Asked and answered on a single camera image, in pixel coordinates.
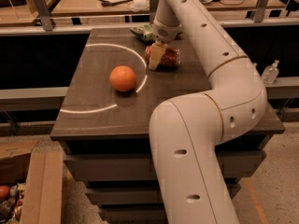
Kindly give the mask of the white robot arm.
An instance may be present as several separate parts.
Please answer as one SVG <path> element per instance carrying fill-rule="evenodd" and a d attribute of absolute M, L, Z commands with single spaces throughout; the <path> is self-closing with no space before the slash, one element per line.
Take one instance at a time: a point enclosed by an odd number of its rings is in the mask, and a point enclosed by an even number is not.
<path fill-rule="evenodd" d="M 149 120 L 152 159 L 168 224 L 239 224 L 215 147 L 251 130 L 267 105 L 263 81 L 245 52 L 199 0 L 160 0 L 149 69 L 182 30 L 210 90 L 159 104 Z"/>

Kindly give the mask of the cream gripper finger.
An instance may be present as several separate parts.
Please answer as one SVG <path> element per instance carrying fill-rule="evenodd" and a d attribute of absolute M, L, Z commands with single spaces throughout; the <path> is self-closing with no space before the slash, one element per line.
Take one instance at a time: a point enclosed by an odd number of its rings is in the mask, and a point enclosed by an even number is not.
<path fill-rule="evenodd" d="M 163 58 L 167 45 L 162 42 L 155 42 L 150 46 L 150 53 L 149 53 L 149 69 L 155 70 L 160 60 Z"/>

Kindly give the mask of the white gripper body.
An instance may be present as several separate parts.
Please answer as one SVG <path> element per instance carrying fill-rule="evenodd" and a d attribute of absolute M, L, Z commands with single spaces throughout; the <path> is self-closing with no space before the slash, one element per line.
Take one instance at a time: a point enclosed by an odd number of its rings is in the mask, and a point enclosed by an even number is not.
<path fill-rule="evenodd" d="M 152 24 L 152 35 L 156 42 L 169 44 L 176 38 L 178 28 L 178 25 L 163 24 L 155 18 Z"/>

